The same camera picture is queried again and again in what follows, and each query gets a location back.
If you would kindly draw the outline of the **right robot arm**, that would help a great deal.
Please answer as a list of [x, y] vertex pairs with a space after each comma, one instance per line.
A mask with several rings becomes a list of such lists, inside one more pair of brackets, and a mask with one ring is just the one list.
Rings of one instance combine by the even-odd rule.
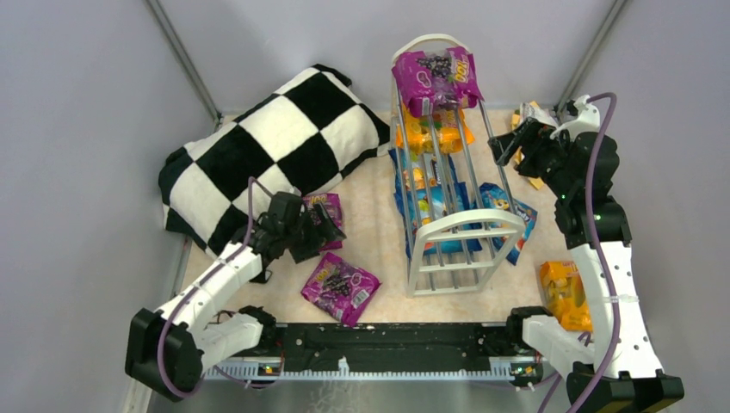
[[497, 165], [521, 153], [517, 173], [542, 180], [555, 195], [555, 221], [577, 266], [592, 331], [583, 339], [538, 307], [515, 309], [508, 326], [547, 359], [570, 411], [659, 412], [684, 398], [684, 385], [666, 373], [642, 316], [628, 218], [610, 192], [620, 158], [606, 131], [617, 98], [605, 92], [603, 99], [605, 111], [597, 96], [581, 96], [559, 126], [531, 117], [488, 141]]

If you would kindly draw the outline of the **purple grape candy bag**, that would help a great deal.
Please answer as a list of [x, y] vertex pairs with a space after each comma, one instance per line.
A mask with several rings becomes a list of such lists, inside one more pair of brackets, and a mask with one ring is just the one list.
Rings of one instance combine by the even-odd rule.
[[320, 252], [337, 250], [346, 238], [343, 228], [343, 209], [338, 194], [310, 194], [303, 197], [315, 229], [324, 239]]
[[380, 285], [380, 280], [367, 270], [326, 252], [300, 293], [339, 323], [352, 327], [358, 323]]
[[463, 46], [403, 52], [392, 68], [403, 105], [414, 117], [473, 108], [483, 100], [473, 54]]

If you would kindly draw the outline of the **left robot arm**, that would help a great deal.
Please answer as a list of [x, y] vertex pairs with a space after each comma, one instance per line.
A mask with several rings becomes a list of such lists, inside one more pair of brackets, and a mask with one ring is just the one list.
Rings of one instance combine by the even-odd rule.
[[308, 206], [288, 192], [271, 195], [268, 210], [235, 232], [190, 286], [156, 310], [142, 308], [133, 316], [127, 376], [177, 402], [192, 396], [204, 373], [220, 362], [244, 350], [270, 350], [276, 319], [262, 307], [247, 305], [219, 324], [213, 318], [242, 287], [265, 281], [267, 267], [284, 253], [303, 262], [345, 238], [322, 203]]

